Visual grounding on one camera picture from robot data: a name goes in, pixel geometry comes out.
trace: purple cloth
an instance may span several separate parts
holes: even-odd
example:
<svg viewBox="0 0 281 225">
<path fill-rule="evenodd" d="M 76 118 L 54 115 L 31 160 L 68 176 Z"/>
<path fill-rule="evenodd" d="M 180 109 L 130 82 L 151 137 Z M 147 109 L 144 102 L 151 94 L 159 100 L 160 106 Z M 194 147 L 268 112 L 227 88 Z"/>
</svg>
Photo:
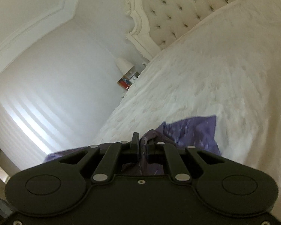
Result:
<svg viewBox="0 0 281 225">
<path fill-rule="evenodd" d="M 214 140 L 216 116 L 194 117 L 183 119 L 178 122 L 167 124 L 163 122 L 156 130 L 149 130 L 140 139 L 141 159 L 139 163 L 128 163 L 122 166 L 121 174 L 134 176 L 163 175 L 163 166 L 160 164 L 149 164 L 146 160 L 147 141 L 165 142 L 184 149 L 187 146 L 195 146 L 220 155 L 219 148 Z M 111 143 L 101 144 L 101 149 L 107 149 Z M 52 161 L 70 153 L 83 150 L 82 147 L 72 150 L 49 154 L 44 162 Z"/>
</svg>

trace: mattress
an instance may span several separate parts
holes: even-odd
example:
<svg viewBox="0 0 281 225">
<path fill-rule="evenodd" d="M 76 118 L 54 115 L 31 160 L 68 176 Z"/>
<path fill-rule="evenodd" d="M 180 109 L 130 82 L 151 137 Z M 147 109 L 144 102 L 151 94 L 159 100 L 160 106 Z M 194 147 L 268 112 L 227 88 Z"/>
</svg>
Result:
<svg viewBox="0 0 281 225">
<path fill-rule="evenodd" d="M 237 0 L 160 52 L 93 144 L 210 115 L 225 158 L 276 180 L 281 220 L 281 0 Z"/>
</svg>

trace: tufted headboard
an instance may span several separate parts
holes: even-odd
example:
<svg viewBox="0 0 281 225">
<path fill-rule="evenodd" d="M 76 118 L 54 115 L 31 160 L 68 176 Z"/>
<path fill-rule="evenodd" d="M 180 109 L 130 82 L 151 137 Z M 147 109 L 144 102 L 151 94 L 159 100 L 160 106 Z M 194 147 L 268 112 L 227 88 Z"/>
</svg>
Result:
<svg viewBox="0 0 281 225">
<path fill-rule="evenodd" d="M 127 38 L 151 60 L 202 19 L 232 1 L 235 0 L 126 0 L 126 14 L 135 22 Z"/>
</svg>

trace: lampshade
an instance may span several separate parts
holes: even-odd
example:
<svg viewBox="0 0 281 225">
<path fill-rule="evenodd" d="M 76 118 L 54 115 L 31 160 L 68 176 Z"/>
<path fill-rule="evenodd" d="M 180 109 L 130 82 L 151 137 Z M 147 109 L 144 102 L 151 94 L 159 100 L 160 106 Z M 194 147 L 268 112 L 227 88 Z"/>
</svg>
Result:
<svg viewBox="0 0 281 225">
<path fill-rule="evenodd" d="M 128 62 L 124 58 L 117 59 L 117 66 L 123 74 L 126 74 L 127 72 L 129 72 L 131 68 L 134 67 L 134 65 L 131 62 Z"/>
</svg>

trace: upholstered headboard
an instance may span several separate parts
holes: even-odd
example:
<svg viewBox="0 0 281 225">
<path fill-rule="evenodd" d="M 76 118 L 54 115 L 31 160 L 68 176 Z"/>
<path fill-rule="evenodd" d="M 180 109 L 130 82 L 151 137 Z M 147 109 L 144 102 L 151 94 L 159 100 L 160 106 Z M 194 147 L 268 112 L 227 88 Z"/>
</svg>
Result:
<svg viewBox="0 0 281 225">
<path fill-rule="evenodd" d="M 126 0 L 135 21 L 127 38 L 151 60 L 215 10 L 235 0 Z"/>
</svg>

